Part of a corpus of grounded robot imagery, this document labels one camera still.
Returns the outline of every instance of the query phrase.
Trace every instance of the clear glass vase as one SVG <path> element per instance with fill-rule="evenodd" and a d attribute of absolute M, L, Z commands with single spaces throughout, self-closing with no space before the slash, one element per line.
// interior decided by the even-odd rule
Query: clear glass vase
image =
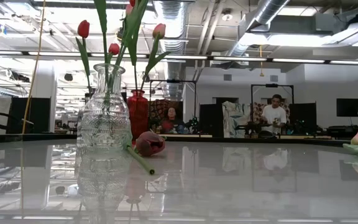
<path fill-rule="evenodd" d="M 84 108 L 81 135 L 93 150 L 123 149 L 132 139 L 128 106 L 121 96 L 121 75 L 125 69 L 97 64 L 98 87 Z"/>

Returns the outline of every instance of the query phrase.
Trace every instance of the colorful fabric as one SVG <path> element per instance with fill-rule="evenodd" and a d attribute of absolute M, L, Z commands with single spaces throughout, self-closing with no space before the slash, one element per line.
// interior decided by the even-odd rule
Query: colorful fabric
<path fill-rule="evenodd" d="M 225 138 L 244 138 L 245 130 L 235 130 L 238 125 L 246 125 L 249 120 L 250 106 L 239 103 L 222 103 L 223 132 Z"/>

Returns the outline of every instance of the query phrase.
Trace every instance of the television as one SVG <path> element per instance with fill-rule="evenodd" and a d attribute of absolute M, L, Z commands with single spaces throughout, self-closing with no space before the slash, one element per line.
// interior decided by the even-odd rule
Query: television
<path fill-rule="evenodd" d="M 336 99 L 336 116 L 358 117 L 358 99 Z"/>

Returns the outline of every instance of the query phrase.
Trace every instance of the glass vase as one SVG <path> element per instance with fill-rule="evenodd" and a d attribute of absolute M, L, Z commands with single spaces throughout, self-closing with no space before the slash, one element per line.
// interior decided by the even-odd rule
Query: glass vase
<path fill-rule="evenodd" d="M 123 150 L 132 139 L 129 110 L 120 91 L 125 69 L 105 63 L 94 69 L 98 72 L 98 87 L 85 104 L 81 135 L 91 150 Z"/>
<path fill-rule="evenodd" d="M 131 131 L 136 140 L 143 132 L 149 130 L 148 117 L 149 102 L 143 97 L 143 90 L 132 90 L 132 96 L 127 99 L 129 107 L 129 119 L 131 120 Z"/>

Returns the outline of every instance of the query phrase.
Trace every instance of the person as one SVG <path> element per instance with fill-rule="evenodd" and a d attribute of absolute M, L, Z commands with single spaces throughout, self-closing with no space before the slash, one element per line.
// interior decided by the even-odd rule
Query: person
<path fill-rule="evenodd" d="M 185 123 L 178 118 L 176 109 L 173 107 L 165 112 L 165 118 L 161 122 L 163 133 L 174 133 L 177 127 L 184 125 Z"/>
<path fill-rule="evenodd" d="M 262 119 L 271 125 L 263 127 L 262 130 L 270 131 L 271 133 L 281 133 L 281 128 L 287 123 L 285 110 L 280 106 L 282 99 L 278 94 L 273 95 L 272 104 L 265 106 Z"/>

